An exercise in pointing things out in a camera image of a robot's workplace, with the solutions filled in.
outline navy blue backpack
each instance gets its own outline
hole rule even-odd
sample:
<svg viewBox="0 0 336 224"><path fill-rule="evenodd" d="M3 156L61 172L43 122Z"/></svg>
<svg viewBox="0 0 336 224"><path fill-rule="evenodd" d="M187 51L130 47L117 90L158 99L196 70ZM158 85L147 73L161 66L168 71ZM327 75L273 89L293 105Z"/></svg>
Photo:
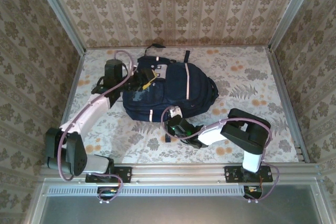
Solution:
<svg viewBox="0 0 336 224"><path fill-rule="evenodd" d="M152 46L164 48L159 44ZM218 97L215 82L194 64L188 63L190 51L184 62L145 55L138 59L138 70L153 69L158 77L145 90L124 92L123 106L133 119L160 122L161 114L168 106L179 106L183 118L205 113Z"/></svg>

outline wallpaper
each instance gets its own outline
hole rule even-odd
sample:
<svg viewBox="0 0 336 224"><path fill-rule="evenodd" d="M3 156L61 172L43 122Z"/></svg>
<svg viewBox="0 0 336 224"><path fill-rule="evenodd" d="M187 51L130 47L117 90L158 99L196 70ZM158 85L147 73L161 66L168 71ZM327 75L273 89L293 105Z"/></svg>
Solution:
<svg viewBox="0 0 336 224"><path fill-rule="evenodd" d="M336 207L336 0L304 0L276 49L311 161Z"/></svg>
<svg viewBox="0 0 336 224"><path fill-rule="evenodd" d="M187 119L194 125L210 125L227 118L230 109L238 108L267 120L271 124L272 141L266 150L268 162L297 162L294 142L271 74L264 46L194 47L148 49L147 54L182 62L190 50L189 62L214 80L219 97L210 109ZM128 49L136 61L144 49ZM109 49L88 50L80 75L70 116L84 106L91 90L104 73L104 65L113 58ZM125 54L118 59L129 62ZM160 123L132 120L126 113L122 98L98 121L84 139L86 152L109 156L115 163L241 163L243 150L229 140L207 148L195 149L177 139L165 142Z"/></svg>
<svg viewBox="0 0 336 224"><path fill-rule="evenodd" d="M46 0L0 0L0 223L20 223L79 56Z"/></svg>
<svg viewBox="0 0 336 224"><path fill-rule="evenodd" d="M290 0L60 0L86 48L267 44Z"/></svg>

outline metal plate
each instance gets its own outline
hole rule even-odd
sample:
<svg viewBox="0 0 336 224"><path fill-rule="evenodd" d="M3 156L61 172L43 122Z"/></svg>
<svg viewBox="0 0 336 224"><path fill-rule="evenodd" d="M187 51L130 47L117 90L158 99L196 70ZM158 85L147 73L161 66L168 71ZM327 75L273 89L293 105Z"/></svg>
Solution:
<svg viewBox="0 0 336 224"><path fill-rule="evenodd" d="M273 182L271 168L261 166L257 173L242 172L241 166L225 166L225 179L227 183L259 183L260 177L263 183Z"/></svg>
<svg viewBox="0 0 336 224"><path fill-rule="evenodd" d="M132 167L116 166L114 167L114 174L121 177L124 184L130 183L132 177ZM85 183L118 183L118 179L114 177L97 177L87 174Z"/></svg>

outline floral tablecloth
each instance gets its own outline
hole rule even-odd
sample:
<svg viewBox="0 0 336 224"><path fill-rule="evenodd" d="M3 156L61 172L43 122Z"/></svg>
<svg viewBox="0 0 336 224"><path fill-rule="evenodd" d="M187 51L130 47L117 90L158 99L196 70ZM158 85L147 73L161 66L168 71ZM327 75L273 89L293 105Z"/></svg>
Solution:
<svg viewBox="0 0 336 224"><path fill-rule="evenodd" d="M231 108L252 113L271 123L273 140L267 148L268 162L297 162L280 97L266 50L257 47L196 47L149 49L149 55L189 62L200 67L218 86L219 97L204 114L189 119L193 124L211 124L227 117ZM144 49L128 49L136 61ZM88 50L72 103L70 116L87 101L90 91L103 76L106 60L113 50ZM126 55L118 58L129 62ZM116 163L230 163L242 162L243 150L230 141L216 142L200 150L173 139L164 142L159 123L133 121L126 114L121 98L101 117L84 139L87 153L112 157Z"/></svg>

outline backpack strap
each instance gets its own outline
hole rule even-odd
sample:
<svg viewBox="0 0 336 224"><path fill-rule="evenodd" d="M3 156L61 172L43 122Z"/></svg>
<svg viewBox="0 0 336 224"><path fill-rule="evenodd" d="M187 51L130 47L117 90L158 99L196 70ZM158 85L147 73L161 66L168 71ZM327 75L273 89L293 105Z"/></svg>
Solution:
<svg viewBox="0 0 336 224"><path fill-rule="evenodd" d="M187 50L186 52L185 52L185 56L184 56L184 63L187 63L188 62L188 60L189 60L189 55L190 55L190 51L189 50Z"/></svg>
<svg viewBox="0 0 336 224"><path fill-rule="evenodd" d="M165 46L164 46L164 45L160 45L160 44L157 44L157 43L153 43L153 44L151 44L149 47L147 47L147 48L146 48L144 56L146 56L147 49L149 49L149 48L151 48L151 47L156 47L156 48L165 48Z"/></svg>

